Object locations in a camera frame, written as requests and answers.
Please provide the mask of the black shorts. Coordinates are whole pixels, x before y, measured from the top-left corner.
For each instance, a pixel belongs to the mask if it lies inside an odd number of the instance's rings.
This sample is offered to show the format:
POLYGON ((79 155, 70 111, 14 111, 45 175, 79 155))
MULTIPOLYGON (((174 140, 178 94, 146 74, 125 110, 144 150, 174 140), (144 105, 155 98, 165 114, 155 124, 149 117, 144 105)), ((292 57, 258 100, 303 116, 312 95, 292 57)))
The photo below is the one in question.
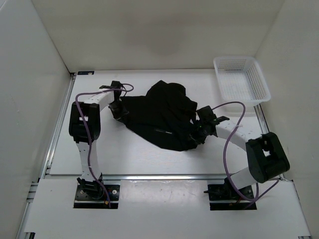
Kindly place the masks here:
POLYGON ((190 137, 197 102, 186 96, 183 85, 158 81, 146 95, 123 96, 121 101, 129 112, 124 125, 146 141, 173 151, 197 148, 190 137))

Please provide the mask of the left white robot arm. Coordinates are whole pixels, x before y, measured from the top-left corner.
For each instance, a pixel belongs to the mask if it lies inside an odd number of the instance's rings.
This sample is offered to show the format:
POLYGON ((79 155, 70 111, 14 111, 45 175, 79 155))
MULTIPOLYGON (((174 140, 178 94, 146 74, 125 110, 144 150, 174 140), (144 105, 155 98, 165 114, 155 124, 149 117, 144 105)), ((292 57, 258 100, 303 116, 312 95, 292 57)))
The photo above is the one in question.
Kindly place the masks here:
POLYGON ((112 81, 109 86, 102 85, 95 92, 78 93, 71 106, 69 134, 77 145, 82 166, 82 175, 77 181, 93 199, 100 199, 107 193, 97 156, 101 111, 109 108, 115 120, 126 119, 129 112, 120 97, 134 87, 129 85, 131 88, 127 89, 125 86, 125 83, 112 81))

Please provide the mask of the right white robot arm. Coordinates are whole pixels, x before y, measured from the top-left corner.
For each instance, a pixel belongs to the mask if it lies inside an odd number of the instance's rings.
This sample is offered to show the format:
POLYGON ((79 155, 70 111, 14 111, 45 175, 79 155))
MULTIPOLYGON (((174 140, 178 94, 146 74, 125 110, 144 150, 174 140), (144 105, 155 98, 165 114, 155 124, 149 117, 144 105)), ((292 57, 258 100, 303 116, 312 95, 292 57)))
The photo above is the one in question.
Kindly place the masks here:
POLYGON ((290 163, 278 136, 273 132, 255 133, 234 123, 226 116, 217 117, 210 106, 197 110, 198 119, 190 138, 203 144, 207 136, 225 139, 223 164, 226 172, 224 194, 235 199, 242 188, 256 183, 267 182, 290 169, 290 163), (232 143, 246 152, 248 167, 230 174, 226 154, 228 144, 232 143))

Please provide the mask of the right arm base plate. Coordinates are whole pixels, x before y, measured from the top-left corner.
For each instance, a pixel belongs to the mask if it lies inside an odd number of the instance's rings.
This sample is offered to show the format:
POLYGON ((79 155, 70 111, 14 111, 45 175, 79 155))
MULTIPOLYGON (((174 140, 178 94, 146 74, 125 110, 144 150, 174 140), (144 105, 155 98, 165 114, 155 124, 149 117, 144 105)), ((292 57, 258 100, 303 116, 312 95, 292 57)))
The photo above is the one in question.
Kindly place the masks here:
POLYGON ((208 184, 204 193, 208 194, 211 211, 257 210, 256 203, 244 200, 223 184, 208 184))

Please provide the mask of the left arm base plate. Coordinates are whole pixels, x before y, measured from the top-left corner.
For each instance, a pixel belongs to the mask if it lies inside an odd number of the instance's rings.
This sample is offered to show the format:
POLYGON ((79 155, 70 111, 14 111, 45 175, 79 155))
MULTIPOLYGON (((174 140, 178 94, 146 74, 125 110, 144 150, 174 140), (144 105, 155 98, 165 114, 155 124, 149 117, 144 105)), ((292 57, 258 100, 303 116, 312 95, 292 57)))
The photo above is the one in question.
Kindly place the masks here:
POLYGON ((105 185, 108 192, 110 204, 107 196, 102 190, 97 196, 87 194, 81 185, 77 186, 73 208, 75 209, 117 209, 119 206, 120 185, 105 185))

